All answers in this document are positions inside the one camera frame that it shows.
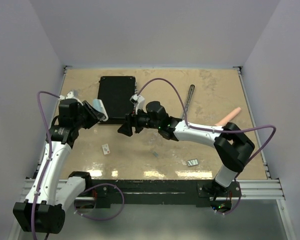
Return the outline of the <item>silver black stapler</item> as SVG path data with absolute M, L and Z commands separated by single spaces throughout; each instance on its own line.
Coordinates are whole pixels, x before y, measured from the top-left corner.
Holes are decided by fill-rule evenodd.
M 183 111 L 182 116 L 181 116 L 181 118 L 183 120 L 185 119 L 185 116 L 188 113 L 189 105 L 190 105 L 190 102 L 192 100 L 194 90 L 195 90 L 195 85 L 191 84 L 190 87 L 189 87 L 189 90 L 188 90 L 186 101 L 184 103 L 184 111 Z

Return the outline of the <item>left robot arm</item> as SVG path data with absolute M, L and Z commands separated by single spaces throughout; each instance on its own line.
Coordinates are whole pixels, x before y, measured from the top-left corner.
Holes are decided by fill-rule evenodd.
M 80 129 L 90 129 L 108 120 L 104 104 L 94 99 L 92 104 L 75 97 L 59 103 L 59 114 L 53 119 L 47 136 L 42 165 L 35 182 L 23 202 L 17 202 L 13 214 L 25 232 L 58 234 L 63 228 L 66 211 L 78 194 L 88 196 L 93 191 L 87 172 L 73 172 L 67 183 L 57 189 L 65 160 L 79 136 Z

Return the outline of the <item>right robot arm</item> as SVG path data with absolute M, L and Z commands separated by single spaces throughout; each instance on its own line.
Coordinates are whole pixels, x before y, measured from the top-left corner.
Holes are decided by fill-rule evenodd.
M 254 143 L 234 123 L 225 126 L 204 126 L 186 124 L 184 119 L 169 116 L 159 101 L 146 105 L 146 110 L 138 109 L 125 117 L 118 133 L 132 136 L 143 129 L 157 129 L 167 140 L 188 141 L 214 148 L 222 166 L 213 180 L 213 192 L 225 196 L 230 184 L 249 162 L 255 149 Z

